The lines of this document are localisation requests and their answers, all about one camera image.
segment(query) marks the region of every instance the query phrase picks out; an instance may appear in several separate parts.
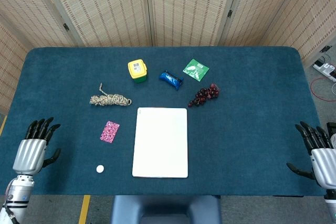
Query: grape bunch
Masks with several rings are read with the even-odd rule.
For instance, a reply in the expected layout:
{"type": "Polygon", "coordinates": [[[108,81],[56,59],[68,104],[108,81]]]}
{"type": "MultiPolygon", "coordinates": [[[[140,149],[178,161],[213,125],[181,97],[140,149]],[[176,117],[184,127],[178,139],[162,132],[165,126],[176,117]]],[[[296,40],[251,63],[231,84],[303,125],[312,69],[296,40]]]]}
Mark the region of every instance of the grape bunch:
{"type": "Polygon", "coordinates": [[[206,102],[206,99],[213,99],[217,98],[219,96],[219,88],[216,84],[212,83],[208,89],[201,88],[199,92],[195,95],[195,99],[191,100],[188,103],[188,107],[200,106],[203,105],[206,102]]]}

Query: pink card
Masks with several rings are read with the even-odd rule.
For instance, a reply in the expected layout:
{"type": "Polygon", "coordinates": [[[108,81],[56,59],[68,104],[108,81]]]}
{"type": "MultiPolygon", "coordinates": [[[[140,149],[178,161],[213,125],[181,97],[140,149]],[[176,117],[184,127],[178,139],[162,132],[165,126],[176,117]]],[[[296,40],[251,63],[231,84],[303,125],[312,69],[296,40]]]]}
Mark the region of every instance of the pink card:
{"type": "Polygon", "coordinates": [[[106,126],[103,130],[103,132],[101,133],[101,137],[100,139],[108,142],[108,143],[112,143],[114,137],[116,136],[116,133],[119,129],[119,124],[118,123],[113,123],[111,121],[107,121],[106,126]]]}

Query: blue snack bag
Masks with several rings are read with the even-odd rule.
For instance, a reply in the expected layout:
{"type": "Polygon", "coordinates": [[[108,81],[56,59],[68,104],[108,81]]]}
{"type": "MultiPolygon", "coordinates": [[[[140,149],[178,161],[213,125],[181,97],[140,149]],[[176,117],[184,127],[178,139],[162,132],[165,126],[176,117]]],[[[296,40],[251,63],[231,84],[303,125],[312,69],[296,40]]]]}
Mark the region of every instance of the blue snack bag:
{"type": "Polygon", "coordinates": [[[183,82],[183,78],[178,78],[175,75],[169,73],[167,70],[164,70],[160,74],[159,79],[168,82],[170,85],[174,86],[176,90],[179,90],[183,82]]]}

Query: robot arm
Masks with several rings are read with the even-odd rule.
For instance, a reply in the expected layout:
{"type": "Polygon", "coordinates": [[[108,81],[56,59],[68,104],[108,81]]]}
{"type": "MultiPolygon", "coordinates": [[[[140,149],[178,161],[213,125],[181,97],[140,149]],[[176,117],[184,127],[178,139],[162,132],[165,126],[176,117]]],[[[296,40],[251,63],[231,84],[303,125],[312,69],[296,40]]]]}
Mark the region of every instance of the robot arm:
{"type": "Polygon", "coordinates": [[[317,184],[326,189],[324,196],[333,223],[336,223],[336,150],[327,133],[321,128],[312,128],[305,122],[296,124],[305,143],[312,163],[312,171],[297,169],[293,164],[287,163],[294,173],[316,180],[317,184]]]}
{"type": "Polygon", "coordinates": [[[53,119],[33,121],[28,127],[25,139],[16,153],[13,170],[18,176],[7,187],[5,202],[0,210],[0,223],[22,223],[35,183],[33,176],[57,160],[60,149],[56,149],[51,158],[44,160],[53,132],[60,127],[60,124],[55,124],[48,129],[53,119]]]}

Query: yellow box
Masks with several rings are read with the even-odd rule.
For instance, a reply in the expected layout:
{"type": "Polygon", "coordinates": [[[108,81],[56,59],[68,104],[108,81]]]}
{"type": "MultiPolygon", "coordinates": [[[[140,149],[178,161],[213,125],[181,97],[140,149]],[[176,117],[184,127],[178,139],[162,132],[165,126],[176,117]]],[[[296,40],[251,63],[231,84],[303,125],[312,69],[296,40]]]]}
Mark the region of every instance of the yellow box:
{"type": "Polygon", "coordinates": [[[147,78],[147,67],[142,59],[128,62],[128,70],[132,79],[137,83],[143,82],[147,78]]]}

